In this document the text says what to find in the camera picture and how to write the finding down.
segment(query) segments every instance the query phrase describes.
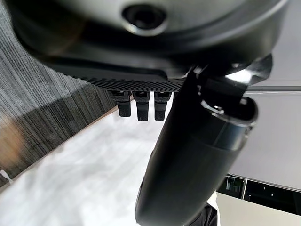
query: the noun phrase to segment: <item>white fabric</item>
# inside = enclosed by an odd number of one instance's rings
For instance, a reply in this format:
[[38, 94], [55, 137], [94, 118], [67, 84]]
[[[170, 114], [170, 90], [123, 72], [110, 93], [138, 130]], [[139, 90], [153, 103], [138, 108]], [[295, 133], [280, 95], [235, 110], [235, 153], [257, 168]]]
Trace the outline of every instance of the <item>white fabric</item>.
[[[146, 122], [131, 107], [131, 117], [104, 117], [21, 175], [0, 195], [0, 226], [136, 225], [138, 189], [163, 122], [154, 120], [153, 98]], [[208, 202], [217, 208], [215, 200]]]

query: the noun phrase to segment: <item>textured plastic surface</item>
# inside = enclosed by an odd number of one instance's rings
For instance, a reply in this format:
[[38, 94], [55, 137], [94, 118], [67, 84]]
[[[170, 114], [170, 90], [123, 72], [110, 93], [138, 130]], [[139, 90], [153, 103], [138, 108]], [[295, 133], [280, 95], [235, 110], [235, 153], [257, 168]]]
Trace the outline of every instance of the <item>textured plastic surface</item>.
[[135, 217], [142, 226], [190, 223], [227, 174], [257, 119], [251, 99], [246, 99], [251, 117], [245, 120], [217, 117], [200, 100], [196, 81], [188, 77], [161, 131], [138, 195]]

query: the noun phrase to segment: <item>gray carpet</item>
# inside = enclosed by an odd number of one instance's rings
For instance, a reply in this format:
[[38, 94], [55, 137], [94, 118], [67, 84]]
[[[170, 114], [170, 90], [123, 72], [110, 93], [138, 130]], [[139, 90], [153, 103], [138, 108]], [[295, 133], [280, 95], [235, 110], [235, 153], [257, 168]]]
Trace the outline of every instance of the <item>gray carpet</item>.
[[114, 105], [106, 91], [30, 57], [0, 2], [0, 170], [15, 177]]

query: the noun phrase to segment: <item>round hole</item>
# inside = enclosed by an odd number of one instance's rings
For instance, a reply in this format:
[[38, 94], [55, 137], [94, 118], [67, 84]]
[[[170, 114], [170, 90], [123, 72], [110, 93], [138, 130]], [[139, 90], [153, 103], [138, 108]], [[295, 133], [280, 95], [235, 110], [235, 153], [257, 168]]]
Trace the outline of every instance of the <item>round hole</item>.
[[166, 27], [166, 13], [151, 5], [133, 5], [122, 12], [125, 28], [141, 36], [157, 35]]

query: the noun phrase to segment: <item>black plastic clip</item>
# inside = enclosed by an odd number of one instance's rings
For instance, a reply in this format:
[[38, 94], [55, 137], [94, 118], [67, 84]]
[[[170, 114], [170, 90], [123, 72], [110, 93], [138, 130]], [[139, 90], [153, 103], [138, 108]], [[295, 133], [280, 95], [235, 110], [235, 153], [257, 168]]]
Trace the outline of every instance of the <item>black plastic clip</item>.
[[171, 92], [155, 92], [155, 120], [165, 119], [165, 110], [170, 97]]
[[138, 121], [147, 121], [149, 119], [150, 92], [133, 92], [136, 101]]
[[118, 106], [119, 115], [121, 117], [131, 116], [130, 93], [127, 91], [109, 91], [113, 100]]

